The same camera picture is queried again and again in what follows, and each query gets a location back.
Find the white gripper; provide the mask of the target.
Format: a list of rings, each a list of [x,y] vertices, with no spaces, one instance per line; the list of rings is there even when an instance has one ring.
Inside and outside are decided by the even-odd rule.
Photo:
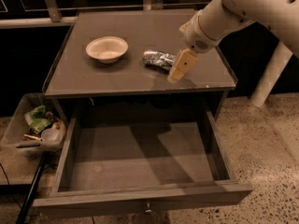
[[[187,49],[181,50],[175,59],[167,80],[171,83],[180,81],[197,63],[197,53],[206,53],[217,47],[219,40],[209,38],[200,26],[201,11],[198,11],[189,21],[179,27]]]

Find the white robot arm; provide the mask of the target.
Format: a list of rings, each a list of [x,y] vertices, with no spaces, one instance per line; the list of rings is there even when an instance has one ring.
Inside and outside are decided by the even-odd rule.
[[[168,80],[180,81],[198,62],[200,53],[254,22],[267,28],[293,55],[299,55],[299,0],[212,0],[180,26],[187,48],[178,53]]]

